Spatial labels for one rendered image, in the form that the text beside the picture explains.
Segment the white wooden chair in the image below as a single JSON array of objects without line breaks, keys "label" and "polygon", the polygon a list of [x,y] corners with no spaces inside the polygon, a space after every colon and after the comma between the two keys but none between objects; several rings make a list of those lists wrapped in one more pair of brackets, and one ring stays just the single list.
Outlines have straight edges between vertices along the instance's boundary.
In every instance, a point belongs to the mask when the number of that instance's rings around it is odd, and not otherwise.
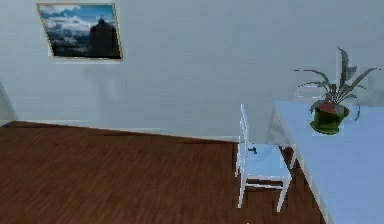
[{"label": "white wooden chair", "polygon": [[[240,105],[240,110],[240,136],[235,169],[235,176],[240,177],[238,207],[242,207],[247,187],[278,189],[280,195],[276,210],[280,212],[292,180],[291,173],[277,145],[249,141],[249,122],[244,104]],[[248,151],[248,148],[253,147],[256,147],[257,154]]]}]

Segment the house plant in green pot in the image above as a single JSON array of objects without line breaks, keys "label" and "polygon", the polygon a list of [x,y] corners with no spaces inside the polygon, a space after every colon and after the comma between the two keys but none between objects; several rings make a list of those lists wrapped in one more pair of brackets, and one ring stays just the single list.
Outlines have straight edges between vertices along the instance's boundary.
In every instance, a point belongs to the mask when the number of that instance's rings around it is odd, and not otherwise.
[{"label": "house plant in green pot", "polygon": [[340,131],[340,124],[349,116],[350,109],[342,104],[346,99],[354,99],[356,101],[357,114],[354,120],[357,121],[359,119],[361,104],[354,90],[355,88],[364,89],[361,82],[370,72],[375,70],[375,68],[369,68],[362,72],[355,80],[352,80],[357,72],[357,67],[349,64],[349,55],[344,49],[338,48],[338,50],[341,54],[341,73],[338,84],[332,83],[324,72],[315,69],[303,69],[303,72],[312,72],[323,78],[322,81],[311,81],[306,84],[315,85],[325,90],[324,95],[317,99],[310,107],[310,112],[314,114],[310,126],[318,133],[326,135],[337,134]]}]

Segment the framed cloudy sky picture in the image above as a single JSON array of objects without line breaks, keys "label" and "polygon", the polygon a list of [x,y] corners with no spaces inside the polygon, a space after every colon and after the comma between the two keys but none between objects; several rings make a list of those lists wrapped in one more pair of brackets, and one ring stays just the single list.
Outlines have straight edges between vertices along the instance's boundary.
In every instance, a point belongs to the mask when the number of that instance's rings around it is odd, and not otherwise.
[{"label": "framed cloudy sky picture", "polygon": [[37,3],[54,58],[123,59],[114,3]]}]

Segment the white table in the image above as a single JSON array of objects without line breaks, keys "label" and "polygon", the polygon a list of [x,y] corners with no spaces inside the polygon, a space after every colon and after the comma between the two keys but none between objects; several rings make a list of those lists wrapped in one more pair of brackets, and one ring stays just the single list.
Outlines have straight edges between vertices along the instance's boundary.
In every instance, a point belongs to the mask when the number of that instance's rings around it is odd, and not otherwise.
[{"label": "white table", "polygon": [[276,101],[282,126],[326,224],[384,224],[384,107],[360,109],[335,135],[310,126],[304,102]]}]

